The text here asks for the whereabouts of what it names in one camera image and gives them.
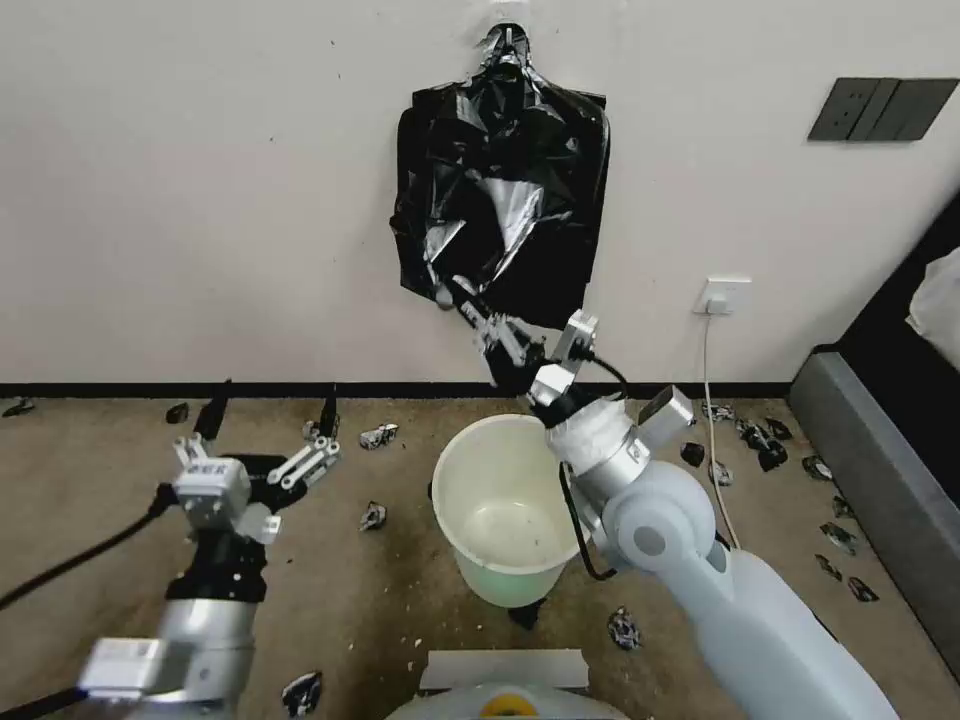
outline plastic bucket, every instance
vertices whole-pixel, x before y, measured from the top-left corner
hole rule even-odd
[[[500,607],[536,602],[577,554],[543,425],[496,415],[461,430],[433,471],[433,512],[470,589]]]

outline black cable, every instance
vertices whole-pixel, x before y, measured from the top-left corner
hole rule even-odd
[[[567,485],[566,474],[563,472],[563,463],[560,463],[560,488],[563,490],[563,499],[567,503],[567,510],[570,511],[570,520],[573,522],[573,534],[577,536],[577,546],[580,548],[580,558],[583,560],[583,566],[587,569],[587,574],[594,580],[603,582],[609,580],[617,574],[616,568],[599,573],[593,566],[590,554],[587,552],[587,543],[583,539],[583,529],[580,527],[580,517],[577,515],[577,508],[573,504],[573,495],[570,494],[570,487]]]
[[[620,397],[617,398],[618,400],[626,400],[630,396],[630,386],[629,383],[627,383],[627,378],[623,376],[623,373],[617,370],[602,357],[594,353],[593,350],[587,350],[579,344],[574,345],[570,350],[570,357],[579,358],[580,360],[586,360],[594,365],[599,365],[608,373],[613,375],[620,383]]]
[[[52,695],[47,695],[38,700],[33,700],[15,708],[0,712],[0,720],[34,720],[44,715],[50,715],[58,710],[87,699],[86,690],[80,688],[67,688]]]
[[[40,573],[35,578],[32,578],[22,585],[15,587],[13,590],[0,598],[0,610],[6,610],[17,600],[25,595],[29,595],[37,588],[43,587],[51,580],[63,575],[65,572],[73,570],[75,567],[82,565],[88,560],[92,560],[97,555],[105,553],[107,550],[116,547],[124,540],[128,540],[129,538],[133,537],[151,522],[160,517],[168,507],[176,504],[177,496],[173,491],[173,486],[170,485],[170,483],[161,483],[157,486],[157,493],[153,498],[153,502],[150,503],[150,507],[143,517],[126,529],[121,530],[113,537],[107,538],[103,542],[94,545],[92,548],[84,550],[79,555],[74,555],[69,560],[65,560],[59,565]]]

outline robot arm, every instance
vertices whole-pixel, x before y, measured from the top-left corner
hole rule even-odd
[[[549,360],[525,333],[494,355],[490,316],[474,327],[497,384],[527,386],[547,443],[573,470],[577,514],[607,561],[657,576],[693,624],[697,643],[721,685],[756,720],[895,720],[883,692],[779,575],[760,558],[716,539],[706,491],[689,473],[652,459],[693,419],[690,401],[670,387],[635,423],[623,402],[591,398],[574,384],[592,356],[596,318],[571,317]]]
[[[157,637],[100,639],[78,686],[93,699],[136,702],[130,717],[139,720],[231,718],[253,661],[277,513],[326,474],[340,446],[318,437],[263,477],[236,458],[208,455],[200,434],[174,449],[183,470],[173,489],[196,543],[193,562],[167,587]]]

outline trash piece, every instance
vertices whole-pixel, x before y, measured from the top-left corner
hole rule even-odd
[[[482,47],[472,77],[414,92],[400,118],[400,282],[450,308],[445,283],[459,276],[496,313],[562,329],[583,307],[597,249],[605,101],[544,80],[519,25],[494,26]]]
[[[177,403],[167,410],[167,414],[164,416],[167,425],[179,425],[186,421],[188,417],[190,417],[190,406],[187,403]]]
[[[848,517],[855,518],[853,514],[853,508],[850,507],[850,503],[847,502],[846,498],[841,495],[833,496],[833,516],[836,518]]]
[[[843,550],[847,555],[857,554],[857,536],[847,532],[836,523],[824,523],[820,526],[820,532],[826,535],[830,542]]]
[[[384,423],[373,430],[360,433],[360,447],[364,450],[376,450],[378,447],[389,445],[397,436],[400,426],[396,423]]]
[[[837,570],[837,568],[833,566],[833,563],[831,563],[825,556],[818,553],[817,555],[814,555],[814,557],[817,559],[817,562],[820,563],[820,567],[825,573],[827,573],[827,575],[832,577],[837,582],[843,580],[843,573]]]
[[[280,702],[287,708],[287,714],[290,717],[304,717],[317,709],[322,689],[321,678],[319,671],[307,673],[283,689],[280,693]]]
[[[747,447],[756,451],[757,461],[764,472],[770,472],[787,461],[787,451],[783,445],[756,423],[737,419],[734,427]]]
[[[858,577],[851,576],[850,579],[847,580],[847,587],[850,588],[850,592],[852,592],[853,596],[860,602],[876,602],[880,599],[880,596]]]
[[[3,411],[3,417],[17,417],[17,415],[26,415],[28,412],[33,412],[36,410],[37,406],[34,405],[31,398],[17,398],[17,404],[8,407]]]
[[[707,465],[707,474],[710,476],[710,482],[713,482],[713,463]],[[724,465],[722,462],[717,460],[717,472],[719,476],[717,477],[717,484],[721,487],[729,487],[733,485],[733,473]]]
[[[770,429],[770,434],[773,435],[777,440],[792,440],[793,433],[790,432],[784,423],[780,422],[776,418],[765,418],[767,427]]]
[[[719,403],[712,403],[710,405],[713,411],[713,421],[720,422],[721,420],[736,420],[737,415],[733,412],[732,405],[721,405]],[[703,416],[708,417],[707,415],[707,401],[704,400],[700,403],[700,410],[703,411]]]
[[[705,456],[706,452],[700,443],[684,443],[683,447],[680,448],[680,457],[692,467],[700,467]]]
[[[757,461],[761,470],[770,472],[787,461],[787,449],[779,441],[771,440],[766,450],[757,453]]]
[[[524,630],[533,630],[537,624],[537,620],[540,619],[540,606],[546,601],[546,598],[540,598],[536,602],[532,602],[529,605],[524,605],[523,607],[519,608],[510,608],[507,610],[507,615],[509,615],[510,619]]]
[[[643,643],[640,641],[640,631],[633,622],[633,616],[621,605],[607,620],[607,632],[621,650],[636,650]]]
[[[807,475],[814,480],[823,480],[824,482],[833,482],[833,471],[823,461],[819,455],[811,455],[800,461]]]
[[[367,503],[367,509],[360,518],[360,530],[379,530],[387,522],[387,509],[379,503],[371,500]]]

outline black plastic bag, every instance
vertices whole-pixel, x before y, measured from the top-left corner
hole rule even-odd
[[[600,232],[604,98],[544,80],[523,29],[503,24],[476,75],[412,104],[390,220],[403,287],[438,300],[459,275],[496,312],[564,327],[583,306]]]

